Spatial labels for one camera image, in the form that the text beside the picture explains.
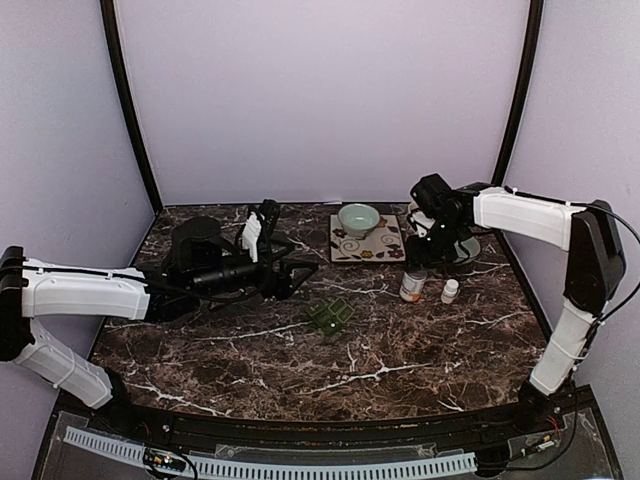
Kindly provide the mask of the large grey-capped pill bottle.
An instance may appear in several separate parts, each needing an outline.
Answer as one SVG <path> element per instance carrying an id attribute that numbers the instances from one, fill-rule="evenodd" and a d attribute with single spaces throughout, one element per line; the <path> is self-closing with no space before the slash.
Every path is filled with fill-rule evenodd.
<path id="1" fill-rule="evenodd" d="M 427 279 L 424 270 L 405 271 L 399 288 L 399 297 L 409 303 L 418 302 Z"/>

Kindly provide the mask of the small white pill bottle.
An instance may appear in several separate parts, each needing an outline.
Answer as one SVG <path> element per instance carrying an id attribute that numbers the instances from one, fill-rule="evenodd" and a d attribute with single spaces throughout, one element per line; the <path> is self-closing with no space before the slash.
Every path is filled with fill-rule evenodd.
<path id="1" fill-rule="evenodd" d="M 455 279 L 448 279 L 441 293 L 441 301 L 444 304 L 451 304 L 459 294 L 459 282 Z"/>

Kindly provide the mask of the green weekly pill organizer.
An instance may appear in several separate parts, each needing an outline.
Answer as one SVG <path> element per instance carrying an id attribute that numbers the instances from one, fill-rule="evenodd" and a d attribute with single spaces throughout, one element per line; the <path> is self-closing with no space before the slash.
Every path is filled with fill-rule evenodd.
<path id="1" fill-rule="evenodd" d="M 306 308 L 311 322 L 325 335 L 340 331 L 354 315 L 355 309 L 344 299 L 319 302 Z"/>

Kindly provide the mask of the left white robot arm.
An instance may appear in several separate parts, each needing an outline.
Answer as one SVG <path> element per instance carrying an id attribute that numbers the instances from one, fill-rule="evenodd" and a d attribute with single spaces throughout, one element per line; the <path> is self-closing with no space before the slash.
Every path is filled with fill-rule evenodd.
<path id="1" fill-rule="evenodd" d="M 50 334 L 43 316 L 103 316 L 172 322 L 201 303 L 220 307 L 249 300 L 289 298 L 311 275 L 315 262 L 291 258 L 288 241 L 259 236 L 234 244 L 216 235 L 173 240 L 157 271 L 99 270 L 25 257 L 19 246 L 1 256 L 1 359 L 22 365 L 53 387 L 101 411 L 120 436 L 141 427 L 119 375 L 79 357 Z"/>

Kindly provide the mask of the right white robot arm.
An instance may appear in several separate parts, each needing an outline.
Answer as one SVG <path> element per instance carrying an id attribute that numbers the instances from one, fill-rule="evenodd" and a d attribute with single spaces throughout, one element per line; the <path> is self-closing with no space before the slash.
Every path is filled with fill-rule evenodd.
<path id="1" fill-rule="evenodd" d="M 410 190 L 407 258 L 418 269 L 453 263 L 473 230 L 496 230 L 553 246 L 566 256 L 562 310 L 526 385 L 549 397 L 585 358 L 625 273 L 618 219 L 605 201 L 576 203 L 440 175 Z"/>

